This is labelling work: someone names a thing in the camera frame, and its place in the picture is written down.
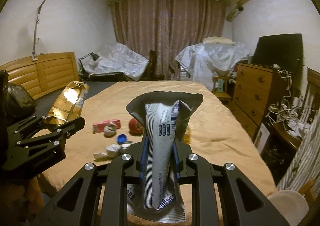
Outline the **gold foil bag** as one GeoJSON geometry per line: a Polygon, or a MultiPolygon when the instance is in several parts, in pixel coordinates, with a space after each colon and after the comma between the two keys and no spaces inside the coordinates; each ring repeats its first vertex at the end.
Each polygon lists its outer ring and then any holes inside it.
{"type": "Polygon", "coordinates": [[[70,82],[53,103],[44,123],[60,126],[80,117],[88,91],[88,84],[70,82]]]}

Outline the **red round container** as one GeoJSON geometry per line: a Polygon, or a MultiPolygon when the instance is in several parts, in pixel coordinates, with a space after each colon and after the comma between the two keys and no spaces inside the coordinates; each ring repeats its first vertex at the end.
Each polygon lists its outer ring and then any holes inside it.
{"type": "Polygon", "coordinates": [[[134,136],[140,136],[144,133],[144,127],[139,121],[133,118],[129,121],[129,133],[134,136]]]}

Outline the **grey foil pouch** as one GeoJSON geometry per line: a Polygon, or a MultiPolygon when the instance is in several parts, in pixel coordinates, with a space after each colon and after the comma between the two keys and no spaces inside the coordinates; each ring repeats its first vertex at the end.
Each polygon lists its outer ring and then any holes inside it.
{"type": "Polygon", "coordinates": [[[174,141],[183,141],[189,119],[202,102],[201,94],[153,91],[136,97],[126,106],[148,137],[143,181],[127,186],[129,214],[159,223],[185,222],[185,207],[171,167],[171,154],[174,141]]]}

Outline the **white crumpled tissue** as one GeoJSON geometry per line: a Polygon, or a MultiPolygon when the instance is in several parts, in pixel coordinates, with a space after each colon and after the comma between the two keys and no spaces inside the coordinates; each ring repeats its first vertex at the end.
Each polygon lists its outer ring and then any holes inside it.
{"type": "Polygon", "coordinates": [[[123,144],[111,144],[106,147],[106,151],[104,153],[94,153],[93,157],[95,159],[113,159],[119,155],[127,153],[131,143],[123,143],[123,144]]]}

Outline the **yellow plastic wrapper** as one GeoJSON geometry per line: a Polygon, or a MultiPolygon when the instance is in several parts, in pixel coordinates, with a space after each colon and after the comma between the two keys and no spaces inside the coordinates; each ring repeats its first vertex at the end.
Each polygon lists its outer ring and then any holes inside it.
{"type": "Polygon", "coordinates": [[[184,137],[183,137],[183,142],[185,144],[190,144],[191,143],[191,129],[190,127],[188,126],[186,131],[185,131],[185,134],[184,134],[184,137]]]}

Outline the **grey balled sock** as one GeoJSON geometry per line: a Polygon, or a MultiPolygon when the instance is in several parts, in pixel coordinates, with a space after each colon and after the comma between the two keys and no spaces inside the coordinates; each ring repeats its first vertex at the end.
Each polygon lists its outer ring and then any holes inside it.
{"type": "Polygon", "coordinates": [[[108,123],[103,129],[104,136],[107,138],[113,137],[117,134],[117,125],[115,123],[108,123]]]}

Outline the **tan bed blanket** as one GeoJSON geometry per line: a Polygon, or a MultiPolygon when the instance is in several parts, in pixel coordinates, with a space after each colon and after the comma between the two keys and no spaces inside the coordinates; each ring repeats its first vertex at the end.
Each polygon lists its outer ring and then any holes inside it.
{"type": "Polygon", "coordinates": [[[82,162],[33,225],[126,225],[132,212],[148,222],[186,220],[181,185],[190,184],[192,224],[286,224],[273,204],[233,163],[212,164],[183,141],[187,124],[203,102],[201,94],[153,91],[126,110],[143,127],[143,137],[112,162],[82,162]]]}

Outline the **pink red box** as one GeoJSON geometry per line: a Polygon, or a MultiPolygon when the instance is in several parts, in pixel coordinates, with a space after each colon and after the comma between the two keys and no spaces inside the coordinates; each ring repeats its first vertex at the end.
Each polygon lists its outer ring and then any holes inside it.
{"type": "Polygon", "coordinates": [[[107,126],[109,123],[115,124],[117,129],[121,128],[121,123],[119,119],[104,120],[98,123],[93,123],[93,133],[103,132],[104,127],[107,126]]]}

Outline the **wooden headboard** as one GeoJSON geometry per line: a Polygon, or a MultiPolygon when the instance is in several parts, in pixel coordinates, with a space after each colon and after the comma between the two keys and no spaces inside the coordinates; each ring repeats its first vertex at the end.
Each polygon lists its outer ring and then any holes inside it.
{"type": "Polygon", "coordinates": [[[37,61],[28,56],[1,65],[1,70],[35,100],[79,80],[74,52],[42,54],[37,61]]]}

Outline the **black desk lamp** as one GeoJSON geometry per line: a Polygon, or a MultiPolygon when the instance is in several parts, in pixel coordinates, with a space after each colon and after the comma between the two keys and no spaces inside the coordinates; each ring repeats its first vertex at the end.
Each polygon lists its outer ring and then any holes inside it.
{"type": "Polygon", "coordinates": [[[80,77],[88,77],[90,72],[89,70],[89,63],[91,62],[95,62],[96,60],[98,60],[100,58],[100,56],[98,54],[95,54],[94,52],[90,52],[85,56],[82,56],[81,58],[79,58],[79,76],[80,77]]]}

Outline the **left silver plastic cover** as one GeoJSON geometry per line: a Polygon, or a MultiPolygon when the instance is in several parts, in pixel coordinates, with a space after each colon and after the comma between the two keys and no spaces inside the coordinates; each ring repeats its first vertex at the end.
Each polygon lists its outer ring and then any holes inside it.
{"type": "Polygon", "coordinates": [[[147,58],[121,43],[116,43],[113,46],[103,44],[94,53],[98,54],[100,58],[89,63],[88,71],[90,74],[121,72],[134,81],[138,81],[149,63],[147,58]]]}

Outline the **wooden dresser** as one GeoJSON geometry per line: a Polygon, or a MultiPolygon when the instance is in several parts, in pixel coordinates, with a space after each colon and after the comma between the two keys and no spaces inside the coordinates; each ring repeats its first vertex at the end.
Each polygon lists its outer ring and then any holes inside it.
{"type": "Polygon", "coordinates": [[[232,101],[228,108],[251,139],[254,139],[268,107],[289,96],[290,75],[276,69],[239,63],[232,101]]]}

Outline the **right silver plastic cover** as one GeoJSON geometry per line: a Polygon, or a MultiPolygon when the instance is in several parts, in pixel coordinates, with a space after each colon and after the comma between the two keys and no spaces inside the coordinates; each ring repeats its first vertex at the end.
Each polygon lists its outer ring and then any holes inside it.
{"type": "Polygon", "coordinates": [[[213,78],[229,77],[236,64],[248,60],[251,53],[244,44],[234,45],[199,43],[184,48],[175,60],[180,65],[180,79],[198,82],[208,90],[213,90],[213,78]]]}

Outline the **brown curtain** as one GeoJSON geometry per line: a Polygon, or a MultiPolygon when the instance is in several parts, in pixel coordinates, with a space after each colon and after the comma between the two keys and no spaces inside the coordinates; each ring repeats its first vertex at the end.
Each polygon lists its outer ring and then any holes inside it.
{"type": "Polygon", "coordinates": [[[221,36],[223,0],[114,0],[109,2],[116,41],[148,57],[157,53],[156,74],[179,75],[175,57],[204,38],[221,36]]]}

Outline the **black television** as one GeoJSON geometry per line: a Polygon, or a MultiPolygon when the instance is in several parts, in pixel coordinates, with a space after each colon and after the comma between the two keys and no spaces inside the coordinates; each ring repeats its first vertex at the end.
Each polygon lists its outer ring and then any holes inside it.
{"type": "Polygon", "coordinates": [[[294,73],[303,58],[302,34],[280,34],[259,37],[252,64],[273,67],[294,73]]]}

